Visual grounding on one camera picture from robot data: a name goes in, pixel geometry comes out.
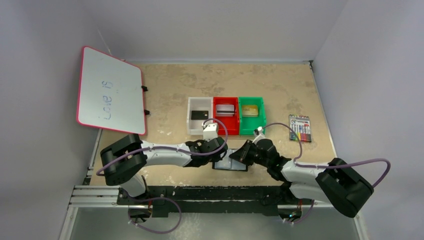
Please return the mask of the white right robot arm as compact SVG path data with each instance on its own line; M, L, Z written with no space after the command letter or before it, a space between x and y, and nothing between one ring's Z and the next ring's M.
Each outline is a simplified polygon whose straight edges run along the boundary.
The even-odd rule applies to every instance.
M280 155L273 142L266 138L257 142L247 140L229 157L246 166L265 167L295 198L330 203L349 218L354 218L374 193L374 187L353 168L346 167L344 160L334 158L329 163L301 167Z

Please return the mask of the black leather card holder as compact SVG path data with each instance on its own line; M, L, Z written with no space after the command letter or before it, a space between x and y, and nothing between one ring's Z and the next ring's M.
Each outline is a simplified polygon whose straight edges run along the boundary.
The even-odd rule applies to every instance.
M236 149L229 148L225 153L221 154L222 159L212 163L212 169L223 171L247 172L248 166L230 158L230 154Z

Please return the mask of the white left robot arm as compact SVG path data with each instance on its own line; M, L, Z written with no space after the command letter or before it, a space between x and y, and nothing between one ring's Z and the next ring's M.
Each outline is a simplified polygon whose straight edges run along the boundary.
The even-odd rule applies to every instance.
M148 191L146 180L138 172L146 166L173 165L198 168L222 160L227 152L227 140L187 141L176 145L161 145L143 141L129 134L100 152L102 168L96 175L105 178L108 186L120 186L128 196L137 198Z

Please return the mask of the white credit card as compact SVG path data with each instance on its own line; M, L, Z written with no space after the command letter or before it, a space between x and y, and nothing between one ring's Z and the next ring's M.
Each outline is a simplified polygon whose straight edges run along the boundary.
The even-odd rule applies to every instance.
M217 104L215 105L216 117L230 117L236 113L236 108L233 104Z

